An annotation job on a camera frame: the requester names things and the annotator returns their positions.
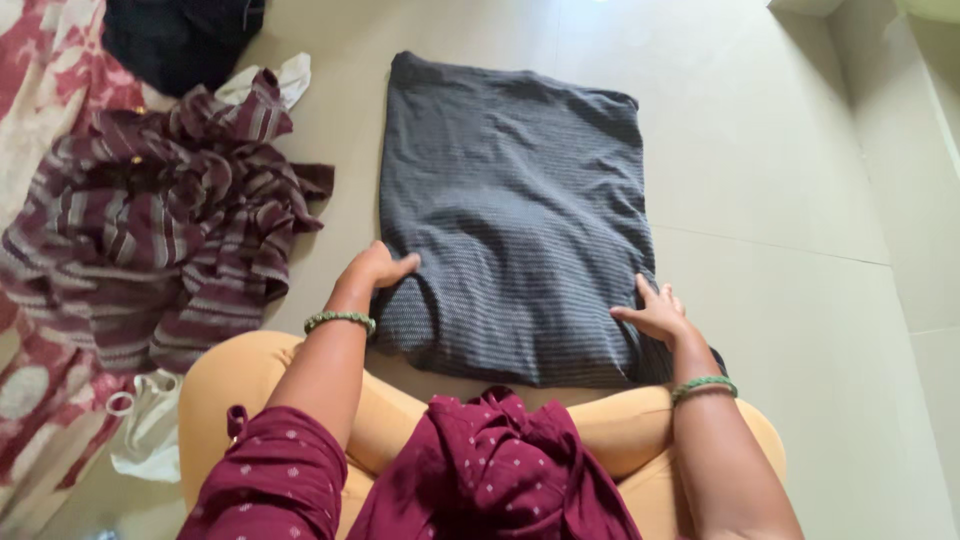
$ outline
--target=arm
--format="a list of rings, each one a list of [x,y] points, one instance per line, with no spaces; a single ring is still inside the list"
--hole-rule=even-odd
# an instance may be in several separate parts
[[[387,246],[376,240],[337,280],[324,311],[366,315],[376,287],[393,285],[419,265],[416,254],[392,260]],[[353,321],[319,325],[300,346],[267,407],[287,405],[302,410],[345,449],[360,402],[366,343],[367,329]]]
[[[665,285],[657,294],[643,276],[644,309],[611,309],[673,352],[674,382],[721,375],[700,332]],[[674,444],[697,532],[705,540],[804,538],[777,474],[740,416],[725,385],[692,390],[674,410]]]

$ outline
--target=dark gray cloth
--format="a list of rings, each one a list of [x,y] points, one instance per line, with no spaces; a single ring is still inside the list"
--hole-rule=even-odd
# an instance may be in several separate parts
[[[380,227],[423,263],[378,296],[376,350],[494,382],[670,380],[663,344],[609,314],[654,279],[630,96],[397,55]]]

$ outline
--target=striped fabric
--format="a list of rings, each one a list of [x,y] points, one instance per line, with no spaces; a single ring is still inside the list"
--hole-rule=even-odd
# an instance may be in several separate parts
[[[198,86],[167,113],[99,113],[44,157],[3,234],[0,283],[107,369],[186,372],[260,327],[287,292],[294,234],[322,226],[306,203],[330,195],[333,169],[268,144],[291,131],[267,70],[238,106]]]
[[[423,260],[377,299],[381,352],[535,386],[670,380],[663,344],[609,314],[654,279],[630,96],[397,55],[380,225]]]

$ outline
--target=hand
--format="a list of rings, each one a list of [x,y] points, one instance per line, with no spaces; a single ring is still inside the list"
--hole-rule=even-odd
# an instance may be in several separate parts
[[[670,283],[661,287],[660,294],[657,294],[643,274],[636,275],[636,290],[643,299],[643,309],[612,307],[610,315],[662,341],[672,353],[677,336],[692,328],[686,320],[684,305],[673,295],[673,286]]]
[[[413,253],[394,260],[380,240],[360,252],[337,280],[339,284],[360,284],[367,287],[389,287],[420,267],[420,256]]]

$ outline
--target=wall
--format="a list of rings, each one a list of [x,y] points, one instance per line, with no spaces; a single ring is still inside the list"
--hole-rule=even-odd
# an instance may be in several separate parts
[[[828,25],[960,523],[960,28],[892,0],[847,0]]]

